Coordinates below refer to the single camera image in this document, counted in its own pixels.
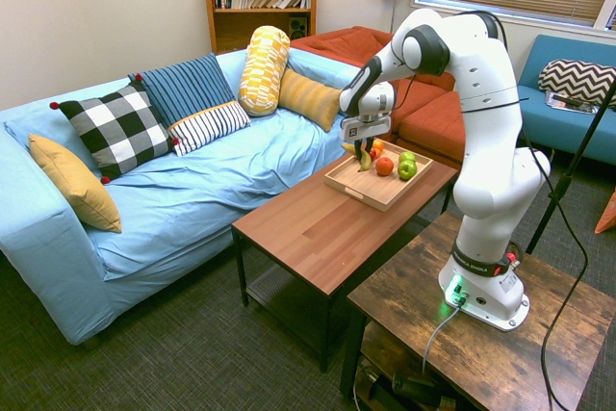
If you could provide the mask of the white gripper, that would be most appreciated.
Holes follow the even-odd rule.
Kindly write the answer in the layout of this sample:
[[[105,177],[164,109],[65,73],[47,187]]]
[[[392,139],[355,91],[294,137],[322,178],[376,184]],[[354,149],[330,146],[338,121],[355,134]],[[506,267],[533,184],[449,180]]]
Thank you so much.
[[[354,142],[357,160],[363,160],[363,141],[366,139],[365,151],[372,151],[373,137],[390,131],[392,119],[389,114],[377,115],[374,120],[366,121],[361,117],[348,117],[341,121],[340,139],[344,142]]]

